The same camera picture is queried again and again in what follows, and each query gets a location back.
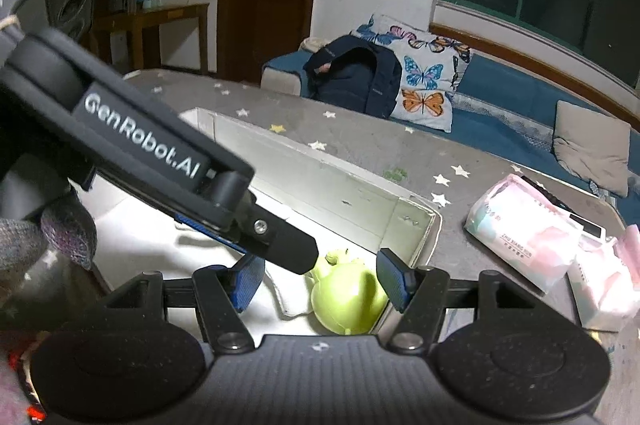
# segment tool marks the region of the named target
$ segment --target tissue pack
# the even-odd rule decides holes
[[[547,293],[567,272],[582,227],[510,174],[473,205],[465,228]]]

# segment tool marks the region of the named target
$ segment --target blue butterfly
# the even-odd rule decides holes
[[[365,39],[367,42],[373,42],[374,44],[378,44],[380,46],[388,46],[394,40],[400,40],[402,37],[399,37],[392,32],[387,33],[376,33],[372,31],[373,27],[373,15],[369,19],[369,23],[363,24],[356,31],[360,34],[360,37]]]
[[[415,87],[422,82],[427,90],[433,90],[438,88],[438,80],[440,79],[444,66],[442,64],[436,64],[426,71],[422,71],[414,59],[410,56],[405,56],[404,69],[408,73],[406,78],[407,84]]]

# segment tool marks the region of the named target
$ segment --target gray tablecloth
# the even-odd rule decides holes
[[[450,204],[439,208],[444,223],[431,265],[446,270],[452,278],[461,279],[476,279],[484,269],[498,269],[542,295],[463,230],[471,205],[492,185],[515,172],[509,161],[428,133],[409,132],[394,122],[249,85],[173,71],[143,71],[130,82],[177,112],[202,107],[242,119],[280,131],[283,137],[296,142],[316,144],[316,148],[324,148],[327,153],[399,182],[425,198],[444,196]],[[453,167],[462,167],[468,172],[468,178],[457,175]],[[607,235],[620,235],[622,225],[610,206],[573,187],[521,168],[578,213],[606,228]],[[449,180],[448,186],[436,182],[434,176],[440,174]],[[556,284],[543,300],[577,321],[568,281]],[[640,323],[638,317],[635,325],[626,326],[620,333],[599,335],[613,366],[611,383],[597,412],[607,424],[635,424],[640,415],[640,391],[634,380],[640,375],[635,360],[640,358],[637,323]]]

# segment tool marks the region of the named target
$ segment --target beige cushion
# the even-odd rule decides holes
[[[574,176],[593,180],[626,197],[629,176],[627,122],[565,101],[558,102],[554,153],[558,163]]]

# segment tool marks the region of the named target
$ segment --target green frog toy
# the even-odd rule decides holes
[[[332,251],[311,273],[311,306],[320,323],[338,335],[368,333],[388,299],[362,259],[352,259],[348,250]]]

